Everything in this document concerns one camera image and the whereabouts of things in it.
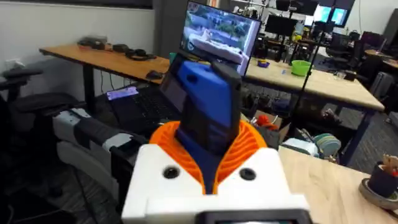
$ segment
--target computer mouse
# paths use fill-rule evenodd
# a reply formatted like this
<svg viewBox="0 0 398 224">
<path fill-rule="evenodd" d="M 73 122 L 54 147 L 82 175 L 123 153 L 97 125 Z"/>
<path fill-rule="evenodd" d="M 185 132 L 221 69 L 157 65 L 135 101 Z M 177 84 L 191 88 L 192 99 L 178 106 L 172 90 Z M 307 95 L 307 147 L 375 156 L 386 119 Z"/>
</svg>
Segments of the computer mouse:
<svg viewBox="0 0 398 224">
<path fill-rule="evenodd" d="M 158 80 L 163 78 L 163 73 L 156 72 L 155 70 L 150 71 L 147 75 L 146 78 L 148 80 Z"/>
</svg>

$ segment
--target desk leg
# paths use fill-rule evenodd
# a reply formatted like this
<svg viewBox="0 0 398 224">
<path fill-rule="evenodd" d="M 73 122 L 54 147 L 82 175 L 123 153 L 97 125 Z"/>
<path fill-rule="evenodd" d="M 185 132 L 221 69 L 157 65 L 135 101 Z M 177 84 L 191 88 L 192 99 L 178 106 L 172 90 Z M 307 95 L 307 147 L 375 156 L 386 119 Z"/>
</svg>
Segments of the desk leg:
<svg viewBox="0 0 398 224">
<path fill-rule="evenodd" d="M 83 79 L 87 110 L 91 114 L 95 114 L 94 68 L 91 65 L 83 65 Z"/>
<path fill-rule="evenodd" d="M 363 135 L 365 134 L 366 129 L 368 128 L 373 115 L 374 115 L 374 111 L 368 111 L 365 113 L 364 117 L 362 118 L 361 124 L 359 124 L 359 127 L 356 131 L 354 138 L 348 144 L 345 152 L 340 154 L 340 165 L 343 165 L 343 166 L 348 165 L 359 142 L 361 141 Z"/>
</svg>

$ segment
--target screw hole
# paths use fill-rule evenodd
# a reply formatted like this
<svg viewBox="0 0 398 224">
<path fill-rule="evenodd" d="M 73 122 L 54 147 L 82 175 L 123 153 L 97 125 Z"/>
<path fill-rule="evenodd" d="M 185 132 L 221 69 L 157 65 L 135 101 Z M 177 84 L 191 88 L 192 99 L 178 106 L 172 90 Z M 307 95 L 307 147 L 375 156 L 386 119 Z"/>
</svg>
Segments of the screw hole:
<svg viewBox="0 0 398 224">
<path fill-rule="evenodd" d="M 166 167 L 163 171 L 163 176 L 166 179 L 174 179 L 180 175 L 180 169 L 174 166 Z"/>
<path fill-rule="evenodd" d="M 239 175 L 242 177 L 244 180 L 254 180 L 256 178 L 256 173 L 254 170 L 250 168 L 243 168 L 241 171 L 239 171 Z"/>
</svg>

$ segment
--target cup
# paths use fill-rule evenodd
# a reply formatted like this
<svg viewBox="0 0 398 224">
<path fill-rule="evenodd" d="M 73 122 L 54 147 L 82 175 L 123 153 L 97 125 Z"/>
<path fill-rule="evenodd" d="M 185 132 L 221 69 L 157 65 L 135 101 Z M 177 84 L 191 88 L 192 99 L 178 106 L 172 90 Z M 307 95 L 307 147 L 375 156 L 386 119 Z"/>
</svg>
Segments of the cup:
<svg viewBox="0 0 398 224">
<path fill-rule="evenodd" d="M 175 56 L 176 56 L 177 54 L 176 53 L 169 53 L 169 62 L 170 62 L 170 64 L 172 64 L 173 63 L 173 61 L 174 61 L 174 59 L 175 59 Z"/>
<path fill-rule="evenodd" d="M 389 198 L 398 187 L 398 177 L 384 171 L 383 166 L 382 162 L 374 166 L 368 186 L 374 193 Z"/>
</svg>

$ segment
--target white wall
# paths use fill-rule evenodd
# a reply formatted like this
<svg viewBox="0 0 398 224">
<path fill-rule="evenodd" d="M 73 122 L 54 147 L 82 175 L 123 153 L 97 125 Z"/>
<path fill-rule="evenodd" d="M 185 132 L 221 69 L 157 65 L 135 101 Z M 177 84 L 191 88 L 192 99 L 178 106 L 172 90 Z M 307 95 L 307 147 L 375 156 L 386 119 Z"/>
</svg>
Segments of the white wall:
<svg viewBox="0 0 398 224">
<path fill-rule="evenodd" d="M 0 72 L 5 61 L 43 68 L 22 94 L 62 91 L 84 100 L 82 67 L 39 53 L 39 47 L 70 44 L 88 34 L 108 36 L 110 43 L 124 43 L 133 49 L 153 51 L 154 12 L 88 6 L 0 2 Z M 95 71 L 95 92 L 101 93 L 101 75 Z M 123 78 L 113 75 L 115 88 Z M 104 91 L 111 90 L 104 73 Z"/>
<path fill-rule="evenodd" d="M 362 29 L 359 26 L 359 5 L 361 5 Z M 398 8 L 397 0 L 355 0 L 346 28 L 358 32 L 371 31 L 383 34 L 395 8 Z"/>
</svg>

